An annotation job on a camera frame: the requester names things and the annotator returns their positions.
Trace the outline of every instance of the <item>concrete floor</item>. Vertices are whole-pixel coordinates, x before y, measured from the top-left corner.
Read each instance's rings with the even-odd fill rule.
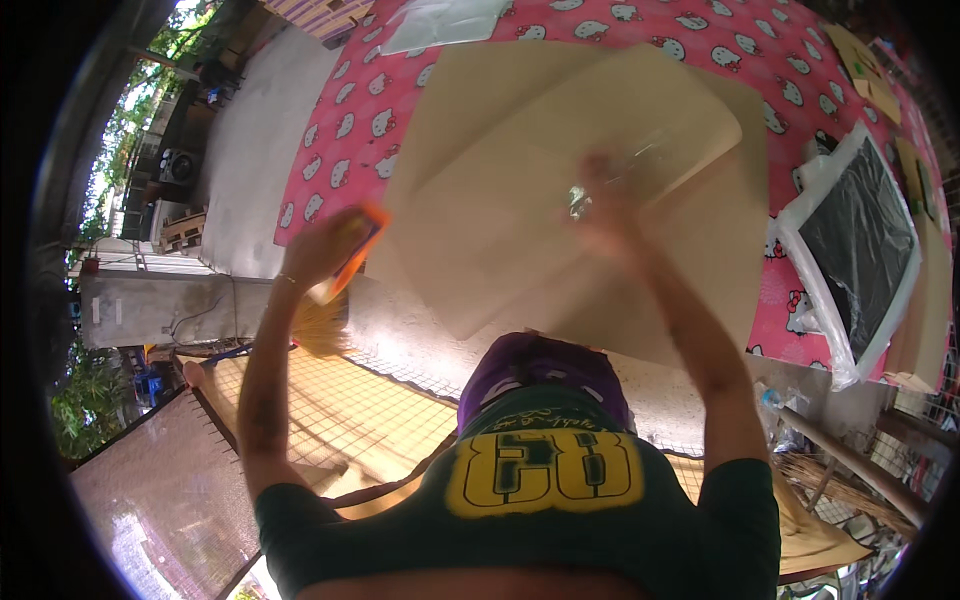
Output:
[[[209,197],[202,258],[235,276],[273,277],[283,249],[273,244],[276,215],[310,112],[339,52],[288,28],[246,69],[247,80],[221,110],[211,133],[199,191]],[[462,386],[497,336],[524,324],[496,322],[454,340],[414,294],[369,277],[350,285],[350,330],[356,346],[378,358]],[[892,389],[877,384],[829,390],[829,374],[745,355],[755,379],[813,398],[808,415],[851,443],[867,440]],[[702,446],[704,410],[682,371],[612,354],[636,415],[637,432],[663,446]]]
[[[267,26],[275,27],[276,20]],[[250,59],[243,87],[217,114],[195,192],[195,204],[209,204],[201,260],[216,271],[263,278],[279,272],[280,199],[307,119],[339,57],[339,50],[289,26]]]

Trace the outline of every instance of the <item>tattoo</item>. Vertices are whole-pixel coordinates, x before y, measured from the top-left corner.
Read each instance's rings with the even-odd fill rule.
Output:
[[[269,439],[286,435],[287,407],[285,405],[277,406],[279,403],[275,398],[260,394],[251,397],[250,402],[253,404],[251,407],[253,424],[259,430],[260,436]]]

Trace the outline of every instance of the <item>hello kitty pattern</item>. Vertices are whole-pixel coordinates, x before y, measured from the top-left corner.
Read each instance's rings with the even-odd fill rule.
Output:
[[[310,197],[310,202],[306,204],[306,208],[303,210],[303,220],[307,223],[313,223],[317,220],[317,211],[320,210],[320,207],[324,205],[324,199],[320,197],[320,194],[314,194]]]
[[[683,60],[686,56],[684,45],[673,37],[653,36],[650,38],[650,43],[662,48],[664,54],[674,59]]]
[[[636,12],[636,7],[630,4],[614,4],[610,7],[610,14],[618,21],[643,20],[643,17]]]
[[[763,257],[767,260],[786,257],[786,251],[783,249],[783,244],[780,243],[777,233],[777,221],[770,217],[770,220],[767,221],[767,243],[763,247]]]
[[[285,246],[310,218],[316,221],[349,204],[378,202],[399,167],[398,149],[407,125],[431,77],[432,65],[443,51],[443,47],[434,47],[379,54],[378,46],[396,29],[397,22],[389,21],[401,4],[400,0],[373,3],[331,70],[321,93],[326,100],[318,98],[315,109],[301,117],[304,134],[278,205],[276,243]],[[648,42],[676,60],[759,90],[765,101],[773,217],[802,189],[796,169],[803,163],[803,144],[816,131],[841,139],[857,119],[870,128],[885,155],[887,144],[893,152],[895,135],[918,142],[932,167],[940,212],[946,215],[940,173],[936,161],[931,160],[925,125],[913,99],[898,84],[893,86],[903,113],[901,128],[868,105],[853,88],[818,20],[800,3],[786,0],[514,0],[505,6],[490,41],[549,39],[611,48]],[[714,56],[718,47],[732,56],[724,51]],[[374,93],[380,83],[373,90],[370,85],[381,73],[383,89]],[[822,95],[830,104],[821,104]],[[307,132],[318,124],[307,146]],[[323,157],[316,165],[315,155]],[[348,167],[337,168],[335,174],[335,166],[346,160]],[[311,171],[308,180],[305,175]],[[315,211],[313,206],[307,210],[315,194],[324,201]],[[771,289],[777,294],[757,304],[747,348],[762,347],[769,358],[804,366],[820,361],[829,368],[824,336],[801,336],[785,326],[791,314],[787,309],[789,292],[802,291],[803,285],[793,264],[778,257],[778,252],[782,246],[778,251],[775,238],[772,246],[767,244],[764,249],[762,277],[775,284]],[[882,373],[882,360],[878,369],[877,373]]]
[[[813,308],[813,304],[805,291],[791,290],[790,300],[786,304],[786,330],[797,335],[806,335],[806,327],[801,322],[801,317],[811,308]]]

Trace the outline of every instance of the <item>electrical wire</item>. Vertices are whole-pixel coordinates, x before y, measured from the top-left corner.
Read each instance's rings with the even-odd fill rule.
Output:
[[[232,291],[232,294],[233,294],[233,343],[239,345],[239,344],[240,344],[240,325],[239,325],[239,323],[237,322],[237,282],[236,282],[236,280],[233,278],[233,276],[231,276],[230,274],[223,273],[223,274],[221,274],[221,275],[226,276],[226,277],[229,278],[229,280],[230,280],[230,286],[231,286],[231,288],[232,288],[231,291]],[[173,326],[173,328],[170,329],[170,339],[172,339],[172,340],[174,341],[174,344],[177,345],[177,346],[183,346],[183,343],[181,343],[181,342],[175,337],[175,336],[177,335],[177,328],[180,327],[180,324],[181,324],[181,323],[183,323],[184,321],[188,321],[188,320],[190,320],[190,319],[196,319],[197,317],[201,317],[202,315],[205,315],[205,314],[208,313],[208,312],[212,312],[213,309],[215,309],[215,308],[217,307],[217,304],[220,303],[220,300],[223,300],[223,299],[224,299],[224,296],[225,296],[225,295],[222,295],[222,296],[220,296],[219,298],[217,298],[216,301],[213,302],[213,306],[210,306],[210,307],[207,308],[204,312],[199,312],[199,313],[197,313],[196,315],[190,315],[190,316],[188,316],[188,317],[183,317],[182,319],[180,319],[179,321],[177,321],[177,324],[175,324],[175,325]]]
[[[174,344],[178,346],[182,346],[180,341],[178,341],[177,338],[175,337],[177,335],[177,328],[180,327],[181,323],[183,323],[184,321],[188,321],[190,319],[196,319],[197,317],[201,317],[202,315],[205,315],[206,313],[213,311],[213,309],[217,307],[217,304],[220,303],[220,300],[223,300],[223,299],[224,297],[221,296],[220,298],[216,299],[216,301],[213,302],[213,306],[210,306],[204,312],[199,312],[196,315],[190,315],[189,317],[183,317],[182,319],[177,321],[177,324],[175,324],[173,328],[170,329],[170,338],[174,341]]]

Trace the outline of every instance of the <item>washing machine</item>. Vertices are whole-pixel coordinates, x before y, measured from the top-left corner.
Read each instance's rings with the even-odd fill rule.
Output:
[[[193,185],[200,173],[200,160],[191,152],[167,148],[160,155],[160,182]]]

